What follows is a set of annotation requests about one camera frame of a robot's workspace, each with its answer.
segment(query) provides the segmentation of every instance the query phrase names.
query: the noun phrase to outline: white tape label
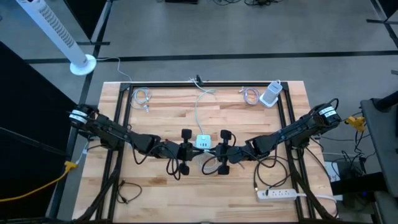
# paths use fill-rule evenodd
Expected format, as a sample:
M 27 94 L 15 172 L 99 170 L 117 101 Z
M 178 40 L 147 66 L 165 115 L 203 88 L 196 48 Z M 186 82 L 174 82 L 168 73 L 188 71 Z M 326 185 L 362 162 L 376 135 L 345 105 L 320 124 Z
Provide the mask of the white tape label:
M 335 110 L 335 109 L 334 109 L 334 107 L 329 106 L 329 107 L 327 107 L 327 108 L 325 108 L 325 109 L 319 111 L 319 115 L 323 115 L 324 113 L 329 112 L 329 111 L 331 111 L 331 110 Z
M 325 113 L 325 117 L 329 117 L 329 116 L 334 115 L 334 114 L 337 114 L 335 110 Z

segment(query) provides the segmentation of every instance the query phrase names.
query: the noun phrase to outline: yellow cable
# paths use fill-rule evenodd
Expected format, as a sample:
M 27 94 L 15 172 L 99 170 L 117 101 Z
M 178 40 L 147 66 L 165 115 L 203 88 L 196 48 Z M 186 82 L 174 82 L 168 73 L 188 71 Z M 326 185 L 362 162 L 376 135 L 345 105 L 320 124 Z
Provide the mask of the yellow cable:
M 48 183 L 48 184 L 46 184 L 46 185 L 44 185 L 44 186 L 41 186 L 41 187 L 37 188 L 37 189 L 35 189 L 35 190 L 33 190 L 33 191 L 29 192 L 29 193 L 26 193 L 26 194 L 24 194 L 24 195 L 20 195 L 20 196 L 17 196 L 17 197 L 12 197 L 12 198 L 0 199 L 0 202 L 9 202 L 9 201 L 12 201 L 12 200 L 18 200 L 18 199 L 24 198 L 24 197 L 26 197 L 26 196 L 29 196 L 29 195 L 31 195 L 31 194 L 34 194 L 34 193 L 36 193 L 36 192 L 38 192 L 38 191 L 40 191 L 40 190 L 42 190 L 42 189 L 44 189 L 44 188 L 46 188 L 46 187 L 48 187 L 48 186 L 54 184 L 54 183 L 57 183 L 57 182 L 60 181 L 62 178 L 64 178 L 64 177 L 66 176 L 66 174 L 69 173 L 69 171 L 70 171 L 71 169 L 74 169 L 74 168 L 76 168 L 76 167 L 77 167 L 76 164 L 74 164 L 74 163 L 72 163 L 72 162 L 69 162 L 69 161 L 66 161 L 66 162 L 65 162 L 65 172 L 64 172 L 59 178 L 57 178 L 57 179 L 51 181 L 50 183 Z

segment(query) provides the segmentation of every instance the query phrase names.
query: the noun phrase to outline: desk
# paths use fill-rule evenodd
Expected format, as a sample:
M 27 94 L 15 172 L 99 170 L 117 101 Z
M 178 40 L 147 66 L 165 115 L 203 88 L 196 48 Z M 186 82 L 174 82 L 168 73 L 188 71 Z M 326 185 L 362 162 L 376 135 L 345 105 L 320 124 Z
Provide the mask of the desk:
M 310 105 L 303 82 L 288 82 L 295 117 L 298 119 L 308 113 Z M 114 117 L 120 83 L 104 83 L 99 109 L 101 113 Z M 198 104 L 198 116 L 206 134 L 211 135 L 213 144 L 219 143 L 220 130 L 228 129 L 236 135 L 237 145 L 261 134 L 270 134 L 281 128 L 277 106 L 266 109 L 261 104 L 256 106 L 244 102 L 238 91 L 241 87 L 217 87 L 212 95 L 205 95 Z M 266 87 L 257 88 L 260 92 Z M 129 124 L 138 133 L 157 134 L 162 139 L 182 142 L 181 129 L 192 129 L 192 139 L 200 134 L 195 121 L 194 106 L 202 93 L 196 87 L 151 88 L 152 99 L 149 112 L 132 109 Z M 122 103 L 121 118 L 124 117 L 127 94 Z M 282 96 L 285 116 L 288 117 L 285 97 Z M 309 149 L 323 162 L 321 149 L 314 142 Z M 87 155 L 73 218 L 79 217 L 96 194 L 100 191 L 104 163 L 107 151 L 93 149 Z M 278 146 L 278 156 L 286 157 L 284 144 Z M 316 160 L 305 154 L 305 164 L 310 187 L 315 195 L 332 195 L 328 177 Z M 143 187 L 142 195 L 129 205 L 116 203 L 114 222 L 296 222 L 297 212 L 294 202 L 257 203 L 252 186 L 254 167 L 257 162 L 242 162 L 232 165 L 230 174 L 203 175 L 195 160 L 189 162 L 190 175 L 176 181 L 167 175 L 168 160 L 148 158 L 143 164 L 136 165 L 131 147 L 124 148 L 121 178 Z M 276 165 L 273 169 L 260 168 L 264 180 L 277 182 L 284 178 L 284 170 Z M 280 189 L 292 188 L 290 179 Z M 124 186 L 122 194 L 129 198 L 135 196 L 137 189 Z M 107 216 L 108 193 L 104 203 L 103 217 Z M 323 206 L 334 214 L 334 202 L 319 199 Z M 305 200 L 303 211 L 308 216 Z

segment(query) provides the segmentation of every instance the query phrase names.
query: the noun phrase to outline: yellow clamp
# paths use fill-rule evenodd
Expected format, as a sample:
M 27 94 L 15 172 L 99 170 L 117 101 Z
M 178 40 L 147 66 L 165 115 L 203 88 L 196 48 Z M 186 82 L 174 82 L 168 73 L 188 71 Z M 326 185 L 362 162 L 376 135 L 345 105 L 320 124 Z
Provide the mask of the yellow clamp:
M 350 116 L 347 118 L 344 123 L 351 125 L 353 128 L 355 128 L 359 132 L 364 132 L 365 131 L 365 118 L 364 117 L 358 117 L 354 118 L 353 116 Z

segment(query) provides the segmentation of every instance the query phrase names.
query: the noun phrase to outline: power outlet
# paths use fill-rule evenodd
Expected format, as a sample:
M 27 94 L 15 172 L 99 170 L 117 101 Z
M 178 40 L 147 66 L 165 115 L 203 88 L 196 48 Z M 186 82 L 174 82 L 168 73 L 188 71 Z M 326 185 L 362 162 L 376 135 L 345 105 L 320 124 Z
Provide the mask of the power outlet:
M 258 202 L 282 202 L 293 201 L 297 198 L 297 192 L 294 189 L 266 190 L 257 191 Z
M 207 134 L 197 135 L 196 147 L 199 149 L 211 149 L 211 137 Z

